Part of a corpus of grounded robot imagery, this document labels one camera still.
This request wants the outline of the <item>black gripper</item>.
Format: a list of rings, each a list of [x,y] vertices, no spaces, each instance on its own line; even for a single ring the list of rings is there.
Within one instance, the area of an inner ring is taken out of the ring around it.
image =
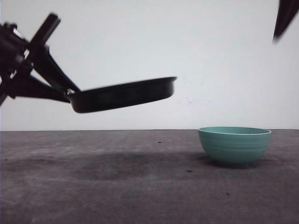
[[[31,41],[17,33],[17,24],[5,22],[0,26],[0,102],[9,96],[51,99],[70,103],[64,93],[54,90],[31,76],[36,56],[45,49],[60,19],[50,13]],[[62,71],[49,52],[45,53],[44,78],[62,91],[81,91]]]

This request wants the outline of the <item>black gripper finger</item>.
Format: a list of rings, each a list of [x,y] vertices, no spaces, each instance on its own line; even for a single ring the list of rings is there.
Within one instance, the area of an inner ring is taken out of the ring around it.
[[[278,42],[299,12],[298,0],[280,0],[273,33],[273,42]]]

